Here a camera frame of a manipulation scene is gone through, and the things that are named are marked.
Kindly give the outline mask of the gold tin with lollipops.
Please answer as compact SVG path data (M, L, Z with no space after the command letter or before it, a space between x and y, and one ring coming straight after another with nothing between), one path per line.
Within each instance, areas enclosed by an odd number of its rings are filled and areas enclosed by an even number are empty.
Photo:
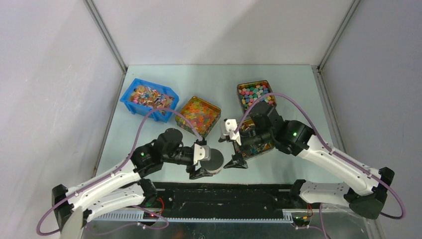
M255 127L252 119L247 119L242 123L240 130L250 130ZM273 150L274 145L271 143L260 144L248 149L241 149L239 146L235 146L234 150L240 153L246 161L251 160L259 155L265 154Z

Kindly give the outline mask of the white jar lid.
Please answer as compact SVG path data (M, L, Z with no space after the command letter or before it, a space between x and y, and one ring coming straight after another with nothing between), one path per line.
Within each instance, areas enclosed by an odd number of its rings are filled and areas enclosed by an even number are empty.
M223 154L214 148L211 148L211 159L209 161L200 162L201 167L204 169L218 169L223 167L224 156Z

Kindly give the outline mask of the clear plastic jar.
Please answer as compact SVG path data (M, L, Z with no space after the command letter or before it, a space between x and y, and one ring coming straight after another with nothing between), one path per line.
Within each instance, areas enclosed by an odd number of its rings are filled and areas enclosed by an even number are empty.
M212 174L212 175L216 175L218 174L221 170L223 169L223 167L220 167L218 169L206 169L206 172Z

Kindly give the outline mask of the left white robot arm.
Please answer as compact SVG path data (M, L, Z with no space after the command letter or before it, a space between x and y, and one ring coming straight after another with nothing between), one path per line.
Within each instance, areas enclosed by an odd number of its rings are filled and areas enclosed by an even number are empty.
M157 190L146 176L162 169L164 163L185 165L191 180L211 177L221 170L222 153L197 140L184 146L182 133L169 128L156 139L140 146L128 158L78 186L67 188L60 184L52 189L54 214L62 231L75 211L80 210L81 226L111 211L143 206L157 202Z

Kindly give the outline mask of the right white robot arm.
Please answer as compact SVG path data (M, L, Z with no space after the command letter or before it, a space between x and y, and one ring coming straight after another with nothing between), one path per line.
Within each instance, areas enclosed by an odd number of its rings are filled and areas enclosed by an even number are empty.
M341 183L315 183L297 179L289 192L295 208L323 203L348 207L357 215L377 219L387 199L394 171L366 166L344 152L320 141L315 131L297 120L284 120L274 106L258 103L249 113L254 126L235 132L235 119L221 124L220 142L230 141L235 149L270 143L280 152L308 160L342 180Z

